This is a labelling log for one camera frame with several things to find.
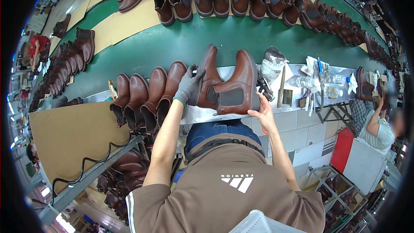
hair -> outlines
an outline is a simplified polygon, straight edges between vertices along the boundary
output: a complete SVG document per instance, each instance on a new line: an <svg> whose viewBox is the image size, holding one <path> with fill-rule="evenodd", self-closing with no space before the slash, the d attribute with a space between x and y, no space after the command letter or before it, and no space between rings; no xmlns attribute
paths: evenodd
<svg viewBox="0 0 414 233"><path fill-rule="evenodd" d="M405 133L405 119L404 119L404 109L402 107L396 107L394 108L391 113L390 113L390 120L391 122L394 122L396 119L402 119L403 123L404 123L404 130L402 132L400 132L399 135L397 135L398 137L401 135L404 135Z"/></svg>

ceiling light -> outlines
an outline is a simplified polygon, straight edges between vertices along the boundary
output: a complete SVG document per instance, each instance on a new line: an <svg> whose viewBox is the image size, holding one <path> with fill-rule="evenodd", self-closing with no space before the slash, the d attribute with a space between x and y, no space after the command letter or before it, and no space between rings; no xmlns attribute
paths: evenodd
<svg viewBox="0 0 414 233"><path fill-rule="evenodd" d="M13 107L12 107L12 104L10 102L9 102L9 108L10 108L10 111L12 111L12 115L14 115Z"/></svg>

gloved hand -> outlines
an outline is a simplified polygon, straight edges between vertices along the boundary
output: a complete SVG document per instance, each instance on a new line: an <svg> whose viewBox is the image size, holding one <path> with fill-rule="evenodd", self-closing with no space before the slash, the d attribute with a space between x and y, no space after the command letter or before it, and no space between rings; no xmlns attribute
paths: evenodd
<svg viewBox="0 0 414 233"><path fill-rule="evenodd" d="M193 70L197 69L197 67L198 65L195 64L188 67L187 72L184 74L181 82L179 83L179 88L176 92L176 95L173 98L181 101L183 105L185 105L185 103L190 98L191 92L198 90L198 82L206 73L205 70L202 70L201 72L198 72L195 77L193 77Z"/></svg>

plastic bottle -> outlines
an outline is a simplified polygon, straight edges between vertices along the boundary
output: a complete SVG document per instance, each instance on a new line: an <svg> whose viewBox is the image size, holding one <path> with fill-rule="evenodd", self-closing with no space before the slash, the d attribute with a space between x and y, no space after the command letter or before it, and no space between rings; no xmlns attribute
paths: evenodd
<svg viewBox="0 0 414 233"><path fill-rule="evenodd" d="M330 99L336 99L344 95L344 92L333 86L325 86L323 88L323 93L325 96L328 96Z"/></svg>
<svg viewBox="0 0 414 233"><path fill-rule="evenodd" d="M319 80L310 76L293 76L289 78L288 83L291 86L302 88L313 88L320 86Z"/></svg>

